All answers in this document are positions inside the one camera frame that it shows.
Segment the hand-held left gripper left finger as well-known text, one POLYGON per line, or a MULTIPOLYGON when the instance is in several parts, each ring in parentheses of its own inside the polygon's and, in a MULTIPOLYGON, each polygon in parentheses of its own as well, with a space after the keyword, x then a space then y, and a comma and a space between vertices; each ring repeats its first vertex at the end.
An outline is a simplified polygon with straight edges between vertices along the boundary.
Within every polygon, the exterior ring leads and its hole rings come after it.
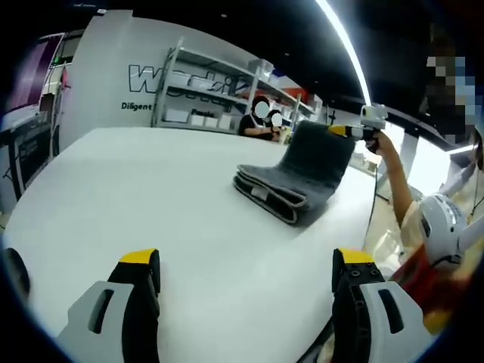
POLYGON ((124 255, 69 307, 57 344, 74 362, 158 362, 160 290, 157 249, 124 255))

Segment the person's right hand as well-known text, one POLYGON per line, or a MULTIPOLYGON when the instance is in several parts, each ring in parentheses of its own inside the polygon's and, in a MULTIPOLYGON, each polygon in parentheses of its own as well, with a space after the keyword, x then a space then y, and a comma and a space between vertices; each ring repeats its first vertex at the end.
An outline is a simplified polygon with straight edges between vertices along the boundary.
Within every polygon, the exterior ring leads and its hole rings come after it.
POLYGON ((366 141, 366 147, 370 152, 382 157, 394 150, 391 140, 381 131, 373 132, 373 135, 366 141))

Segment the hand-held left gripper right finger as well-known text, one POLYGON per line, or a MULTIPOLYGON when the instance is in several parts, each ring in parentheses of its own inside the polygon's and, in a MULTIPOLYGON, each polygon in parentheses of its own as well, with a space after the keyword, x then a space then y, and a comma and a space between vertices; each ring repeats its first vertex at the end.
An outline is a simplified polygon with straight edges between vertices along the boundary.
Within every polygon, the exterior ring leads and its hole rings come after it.
POLYGON ((423 313, 360 250, 333 253, 333 362, 416 362, 423 351, 423 313))

